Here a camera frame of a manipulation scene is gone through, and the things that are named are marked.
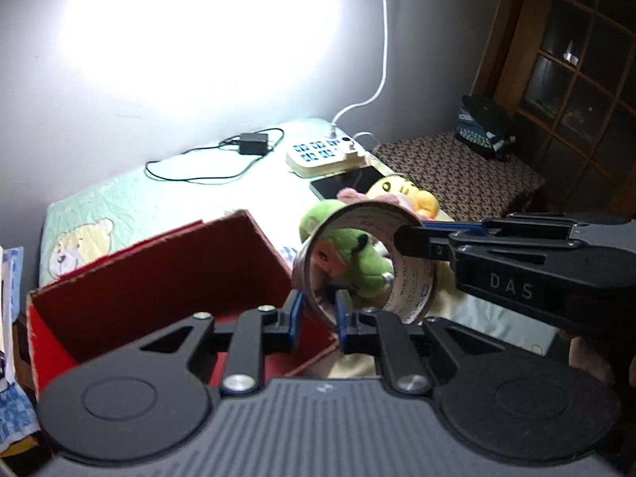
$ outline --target smartphone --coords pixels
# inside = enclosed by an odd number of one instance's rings
[[[309,186],[320,199],[335,199],[343,188],[353,188],[362,194],[369,191],[373,183],[384,176],[373,167],[362,167],[342,174],[312,181]]]

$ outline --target pink plush toy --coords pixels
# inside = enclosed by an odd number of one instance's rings
[[[336,198],[338,199],[338,201],[341,201],[344,204],[353,204],[353,203],[359,203],[360,201],[371,201],[371,200],[395,204],[397,206],[402,206],[404,209],[410,211],[421,221],[430,221],[430,218],[428,217],[428,215],[425,215],[424,213],[418,213],[417,211],[415,211],[415,209],[413,209],[413,205],[411,204],[411,201],[409,201],[409,199],[402,194],[384,193],[384,194],[378,195],[377,197],[373,199],[370,199],[365,194],[361,194],[360,192],[355,191],[353,188],[343,188],[342,190],[338,192],[338,194],[336,195]]]

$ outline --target wooden door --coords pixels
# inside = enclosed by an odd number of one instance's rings
[[[524,0],[494,93],[555,210],[636,213],[636,0]]]

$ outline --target brown patterned fabric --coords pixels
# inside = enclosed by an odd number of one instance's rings
[[[379,146],[375,155],[428,190],[456,221],[524,211],[545,180],[518,157],[485,159],[443,133]]]

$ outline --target black charger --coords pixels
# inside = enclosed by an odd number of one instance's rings
[[[239,154],[265,155],[269,149],[269,136],[266,133],[243,133],[238,138]]]

